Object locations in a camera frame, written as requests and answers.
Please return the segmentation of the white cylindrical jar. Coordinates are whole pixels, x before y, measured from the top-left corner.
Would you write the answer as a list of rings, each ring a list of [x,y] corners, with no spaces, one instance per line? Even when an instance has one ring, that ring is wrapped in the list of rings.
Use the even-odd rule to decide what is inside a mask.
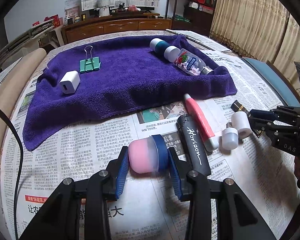
[[[243,111],[235,112],[231,116],[232,127],[237,129],[239,139],[245,139],[252,133],[248,116]]]

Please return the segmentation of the black and gold small bottle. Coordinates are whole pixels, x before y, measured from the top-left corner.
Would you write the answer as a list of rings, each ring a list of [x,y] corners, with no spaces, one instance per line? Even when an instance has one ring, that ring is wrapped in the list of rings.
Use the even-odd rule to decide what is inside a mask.
[[[249,115],[249,111],[241,104],[239,103],[237,100],[235,100],[232,105],[230,106],[230,108],[234,111],[234,112],[239,112],[242,111],[244,112],[246,115]]]

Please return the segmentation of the white USB night light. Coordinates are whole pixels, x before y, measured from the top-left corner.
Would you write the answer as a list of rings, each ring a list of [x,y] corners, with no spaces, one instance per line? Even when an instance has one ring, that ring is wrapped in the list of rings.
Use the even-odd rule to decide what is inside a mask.
[[[226,128],[222,130],[222,148],[227,151],[234,150],[238,147],[238,131],[229,122]]]

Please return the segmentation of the black Horizon case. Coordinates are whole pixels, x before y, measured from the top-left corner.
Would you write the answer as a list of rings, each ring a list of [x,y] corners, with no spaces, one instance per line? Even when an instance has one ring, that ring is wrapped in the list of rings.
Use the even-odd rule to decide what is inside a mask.
[[[184,114],[177,119],[177,130],[187,159],[192,169],[205,175],[211,175],[210,165],[202,139],[192,116]]]

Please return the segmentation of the pink and white pen tool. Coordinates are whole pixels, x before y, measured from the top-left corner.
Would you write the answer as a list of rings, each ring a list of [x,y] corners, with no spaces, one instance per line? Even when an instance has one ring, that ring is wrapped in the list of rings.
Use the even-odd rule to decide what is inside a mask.
[[[219,143],[203,111],[189,94],[184,95],[184,100],[187,112],[194,118],[198,125],[199,133],[206,150],[213,152],[218,148]]]

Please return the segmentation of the teal chair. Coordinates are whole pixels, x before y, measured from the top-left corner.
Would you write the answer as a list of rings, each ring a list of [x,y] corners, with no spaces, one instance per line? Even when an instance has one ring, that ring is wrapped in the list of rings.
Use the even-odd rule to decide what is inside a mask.
[[[266,81],[285,106],[300,107],[297,91],[271,62],[264,63],[248,57],[242,57],[242,60]]]

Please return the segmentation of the newspaper sheets on table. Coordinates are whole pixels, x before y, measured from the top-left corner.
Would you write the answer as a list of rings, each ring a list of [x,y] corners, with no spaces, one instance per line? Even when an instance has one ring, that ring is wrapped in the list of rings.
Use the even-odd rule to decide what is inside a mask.
[[[194,54],[189,75],[152,47]],[[281,100],[242,59],[183,35],[120,35],[49,53],[12,118],[0,191],[12,239],[279,239],[300,204],[295,147],[244,112]]]

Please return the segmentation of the clear plastic bottle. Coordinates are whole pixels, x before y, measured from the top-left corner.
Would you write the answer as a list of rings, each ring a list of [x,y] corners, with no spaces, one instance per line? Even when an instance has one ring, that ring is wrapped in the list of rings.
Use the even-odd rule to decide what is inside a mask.
[[[186,74],[192,76],[214,73],[213,69],[207,66],[201,58],[184,48],[180,50],[180,53],[174,61],[174,65],[184,71]]]

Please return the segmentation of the purple towel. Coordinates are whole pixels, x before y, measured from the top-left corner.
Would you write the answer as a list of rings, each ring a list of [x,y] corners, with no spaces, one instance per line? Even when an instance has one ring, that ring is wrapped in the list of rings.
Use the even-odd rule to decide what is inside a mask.
[[[79,70],[85,52],[83,46],[60,52],[38,77],[23,128],[27,150],[35,150],[73,123],[167,105],[182,100],[184,94],[205,100],[237,93],[228,70],[189,44],[183,35],[164,35],[162,39],[197,55],[212,73],[187,75],[150,49],[151,36],[118,37],[92,44],[93,56],[99,57],[101,67],[81,74],[78,88],[67,95],[59,83],[67,72]]]

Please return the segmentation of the beige curtain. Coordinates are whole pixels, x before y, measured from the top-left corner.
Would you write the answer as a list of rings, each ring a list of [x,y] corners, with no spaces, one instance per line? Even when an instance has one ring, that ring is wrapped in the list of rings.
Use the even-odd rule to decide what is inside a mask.
[[[217,0],[210,36],[238,55],[270,61],[300,91],[300,26],[279,0]]]

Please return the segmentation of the white USB charger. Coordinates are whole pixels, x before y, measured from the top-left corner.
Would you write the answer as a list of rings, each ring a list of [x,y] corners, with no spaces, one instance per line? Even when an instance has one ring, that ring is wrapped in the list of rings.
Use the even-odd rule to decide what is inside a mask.
[[[79,73],[74,70],[66,72],[59,82],[59,85],[64,94],[74,94],[80,81]]]

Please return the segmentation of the green binder clip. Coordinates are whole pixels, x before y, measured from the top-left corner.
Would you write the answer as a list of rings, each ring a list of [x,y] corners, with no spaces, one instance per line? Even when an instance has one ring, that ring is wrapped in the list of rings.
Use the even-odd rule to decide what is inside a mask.
[[[93,57],[93,46],[85,46],[85,59],[79,62],[79,72],[81,74],[100,70],[101,62],[99,57]]]

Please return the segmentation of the teal and white jar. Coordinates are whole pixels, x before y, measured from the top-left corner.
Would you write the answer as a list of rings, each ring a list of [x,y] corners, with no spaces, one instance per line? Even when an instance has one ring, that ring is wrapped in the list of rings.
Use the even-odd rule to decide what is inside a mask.
[[[149,47],[157,54],[164,55],[165,50],[171,45],[160,38],[154,38],[151,40]]]

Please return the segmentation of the dark wooden shelf unit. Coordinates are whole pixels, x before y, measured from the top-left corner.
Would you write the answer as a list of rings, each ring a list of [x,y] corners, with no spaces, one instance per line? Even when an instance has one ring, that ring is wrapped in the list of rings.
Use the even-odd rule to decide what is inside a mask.
[[[189,30],[210,36],[217,0],[167,0],[165,17],[171,29]]]

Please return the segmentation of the beige padded bench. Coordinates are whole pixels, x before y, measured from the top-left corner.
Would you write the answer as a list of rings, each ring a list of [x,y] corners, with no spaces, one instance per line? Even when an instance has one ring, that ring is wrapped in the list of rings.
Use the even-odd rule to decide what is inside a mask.
[[[44,57],[46,57],[46,51],[43,48],[38,48],[27,54],[16,64],[0,84],[0,109],[8,117],[11,116],[23,88]],[[0,151],[6,128],[7,125],[0,119]]]

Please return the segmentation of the wooden TV cabinet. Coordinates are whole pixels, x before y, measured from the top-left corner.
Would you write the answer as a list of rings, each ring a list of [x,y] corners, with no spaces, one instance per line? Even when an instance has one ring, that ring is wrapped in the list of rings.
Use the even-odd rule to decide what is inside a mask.
[[[103,34],[123,31],[170,29],[172,20],[150,12],[125,12],[91,18],[62,28],[65,44]]]

